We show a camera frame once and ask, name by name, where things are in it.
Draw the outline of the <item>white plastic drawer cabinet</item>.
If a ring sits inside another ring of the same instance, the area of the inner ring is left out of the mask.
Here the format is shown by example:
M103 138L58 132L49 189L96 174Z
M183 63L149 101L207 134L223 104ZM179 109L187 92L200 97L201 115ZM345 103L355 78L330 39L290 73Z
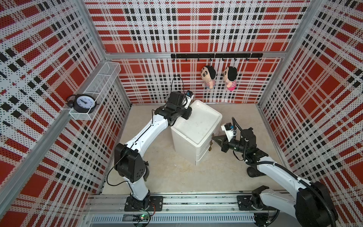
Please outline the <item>white plastic drawer cabinet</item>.
M188 120L178 118L171 127L173 143L176 153L194 165L199 165L209 153L196 155L195 146L211 134L218 134L221 126L222 114L207 104L196 100L191 104L192 114Z

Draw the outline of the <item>white top drawer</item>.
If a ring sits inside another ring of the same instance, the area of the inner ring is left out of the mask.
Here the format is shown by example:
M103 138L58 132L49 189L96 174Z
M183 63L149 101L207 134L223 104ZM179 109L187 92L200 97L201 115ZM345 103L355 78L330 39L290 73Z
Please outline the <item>white top drawer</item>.
M207 136L205 136L201 142L195 146L196 149L196 155L200 156L206 152L206 150L209 150L209 148L213 145L212 137L215 136L215 133L211 133Z

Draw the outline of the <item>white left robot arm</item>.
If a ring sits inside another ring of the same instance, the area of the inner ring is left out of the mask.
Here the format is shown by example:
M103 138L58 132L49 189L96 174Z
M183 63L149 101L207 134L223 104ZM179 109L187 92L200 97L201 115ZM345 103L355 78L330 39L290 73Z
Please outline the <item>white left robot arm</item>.
M157 138L169 126L173 126L179 117L188 120L192 114L190 104L194 94L190 90L186 93L173 91L166 104L151 112L148 124L126 144L119 143L114 149L114 166L128 184L131 194L129 205L140 211L146 211L151 205L150 190L145 182L149 176L148 162L143 157Z

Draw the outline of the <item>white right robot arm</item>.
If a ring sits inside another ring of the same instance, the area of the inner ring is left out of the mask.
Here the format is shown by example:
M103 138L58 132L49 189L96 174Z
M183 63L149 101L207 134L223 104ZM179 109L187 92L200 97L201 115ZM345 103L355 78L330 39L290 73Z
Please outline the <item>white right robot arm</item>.
M268 176L282 186L285 194L261 186L252 192L254 209L273 207L289 214L303 227L335 227L338 213L326 185L300 177L277 163L256 144L252 128L242 129L233 118L231 123L221 125L224 135L212 139L222 152L241 153L239 161L248 165L249 177Z

